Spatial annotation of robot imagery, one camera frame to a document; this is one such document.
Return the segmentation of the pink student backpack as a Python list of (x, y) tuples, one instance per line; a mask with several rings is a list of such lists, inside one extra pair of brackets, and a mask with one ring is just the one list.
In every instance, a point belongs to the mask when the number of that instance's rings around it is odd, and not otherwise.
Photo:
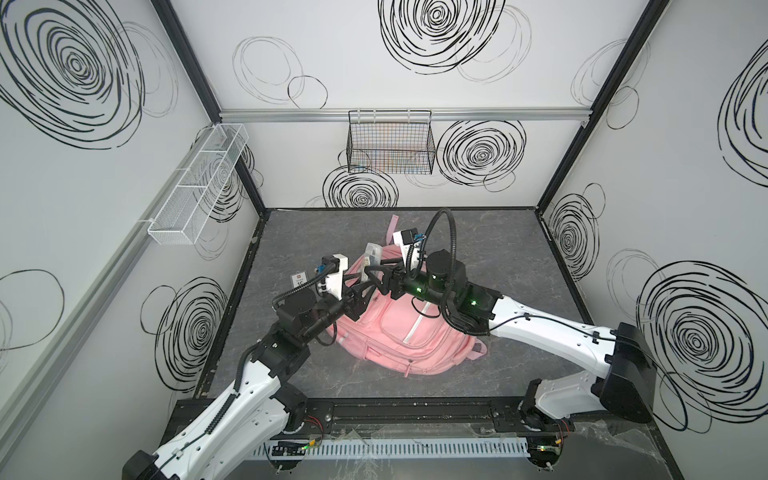
[(479, 338), (450, 327), (430, 303), (375, 292), (358, 320), (341, 317), (327, 329), (354, 357), (409, 375), (437, 375), (488, 352)]

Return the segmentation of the clear plastic case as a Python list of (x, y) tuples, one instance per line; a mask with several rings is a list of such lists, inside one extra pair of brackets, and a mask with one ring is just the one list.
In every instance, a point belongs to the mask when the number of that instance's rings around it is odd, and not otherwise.
[(362, 270), (367, 267), (380, 266), (383, 247), (376, 243), (368, 243), (363, 255)]

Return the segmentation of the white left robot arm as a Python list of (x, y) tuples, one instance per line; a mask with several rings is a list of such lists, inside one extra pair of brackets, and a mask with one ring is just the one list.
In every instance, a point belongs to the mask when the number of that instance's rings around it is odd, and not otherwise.
[(297, 430), (306, 397), (290, 378), (309, 358), (310, 342), (341, 317), (364, 313), (372, 295), (366, 281), (323, 294), (304, 284), (277, 296), (277, 321), (243, 352), (228, 389), (155, 452), (136, 452), (123, 478), (224, 479), (257, 446)]

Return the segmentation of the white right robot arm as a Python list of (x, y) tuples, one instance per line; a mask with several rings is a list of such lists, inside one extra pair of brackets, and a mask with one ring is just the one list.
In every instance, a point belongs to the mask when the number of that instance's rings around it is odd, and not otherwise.
[(463, 334), (522, 342), (580, 367), (576, 374), (529, 383), (518, 406), (529, 429), (542, 431), (574, 414), (599, 411), (651, 421), (656, 372), (637, 328), (622, 323), (611, 330), (528, 307), (468, 281), (463, 263), (446, 250), (431, 254), (425, 265), (402, 257), (364, 271), (382, 280), (387, 296), (405, 294), (435, 307), (434, 317)]

